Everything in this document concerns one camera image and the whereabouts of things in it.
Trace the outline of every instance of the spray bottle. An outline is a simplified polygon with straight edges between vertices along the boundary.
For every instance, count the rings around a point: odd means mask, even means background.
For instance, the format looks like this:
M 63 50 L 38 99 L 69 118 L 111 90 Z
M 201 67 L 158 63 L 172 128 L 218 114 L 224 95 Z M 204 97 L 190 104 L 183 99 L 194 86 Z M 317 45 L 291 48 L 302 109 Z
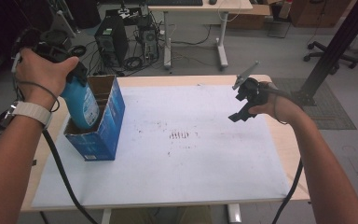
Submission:
M 39 43 L 34 52 L 54 63 L 70 57 L 66 50 Z M 87 68 L 79 62 L 66 77 L 66 85 L 61 97 L 65 100 L 71 119 L 82 130 L 91 128 L 97 121 L 100 109 L 87 83 Z

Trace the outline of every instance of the white paper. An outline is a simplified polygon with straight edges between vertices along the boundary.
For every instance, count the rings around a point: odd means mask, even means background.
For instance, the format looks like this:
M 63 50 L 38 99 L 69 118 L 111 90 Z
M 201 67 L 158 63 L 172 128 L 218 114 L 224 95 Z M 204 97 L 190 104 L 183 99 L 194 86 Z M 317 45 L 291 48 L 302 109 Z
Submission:
M 57 148 L 86 206 L 233 203 L 288 192 L 262 115 L 227 117 L 246 103 L 230 86 L 121 88 L 126 111 L 115 161 L 84 161 L 62 135 Z M 73 206 L 50 155 L 33 207 Z

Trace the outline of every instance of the person's right hand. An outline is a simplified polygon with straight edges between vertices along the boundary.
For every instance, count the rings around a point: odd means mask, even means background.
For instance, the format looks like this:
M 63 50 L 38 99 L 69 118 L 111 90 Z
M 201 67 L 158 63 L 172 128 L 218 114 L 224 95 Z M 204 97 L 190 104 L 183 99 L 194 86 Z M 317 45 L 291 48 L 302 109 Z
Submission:
M 22 49 L 21 62 L 17 65 L 16 79 L 20 82 L 19 88 L 25 102 L 42 105 L 50 110 L 55 98 L 46 90 L 30 84 L 21 84 L 22 81 L 33 82 L 50 90 L 58 97 L 65 88 L 66 76 L 78 63 L 77 57 L 71 57 L 62 63 L 52 63 L 31 49 Z
M 270 93 L 268 101 L 264 105 L 256 105 L 251 107 L 248 112 L 250 114 L 268 114 L 278 121 L 292 123 L 298 115 L 303 115 L 304 111 L 291 102 L 290 100 Z

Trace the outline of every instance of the table leg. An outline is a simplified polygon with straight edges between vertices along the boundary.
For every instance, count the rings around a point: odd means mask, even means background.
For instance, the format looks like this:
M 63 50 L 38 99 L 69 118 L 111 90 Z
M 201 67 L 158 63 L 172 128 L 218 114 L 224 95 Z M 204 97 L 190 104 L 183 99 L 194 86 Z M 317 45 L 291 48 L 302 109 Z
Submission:
M 227 205 L 228 223 L 242 223 L 241 210 L 238 203 L 230 203 Z
M 220 66 L 221 68 L 228 67 L 228 61 L 223 41 L 225 39 L 226 25 L 227 25 L 228 12 L 222 13 L 222 23 L 220 25 L 220 37 L 216 38 L 217 50 L 219 51 Z
M 103 220 L 101 221 L 101 224 L 109 224 L 111 215 L 112 215 L 112 209 L 111 208 L 105 208 L 103 210 Z
M 166 69 L 171 69 L 171 39 L 168 37 L 168 11 L 164 11 L 164 29 L 165 29 L 164 66 Z

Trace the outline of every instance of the desktop computer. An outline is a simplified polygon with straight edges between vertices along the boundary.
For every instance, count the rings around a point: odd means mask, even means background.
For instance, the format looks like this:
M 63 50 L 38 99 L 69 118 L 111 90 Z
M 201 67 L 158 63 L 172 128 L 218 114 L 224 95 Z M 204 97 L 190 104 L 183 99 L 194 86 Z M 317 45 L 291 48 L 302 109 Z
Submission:
M 158 31 L 150 15 L 138 20 L 139 38 L 146 60 L 154 60 L 158 57 Z
M 120 16 L 105 17 L 94 37 L 103 64 L 123 66 L 129 48 L 123 19 Z

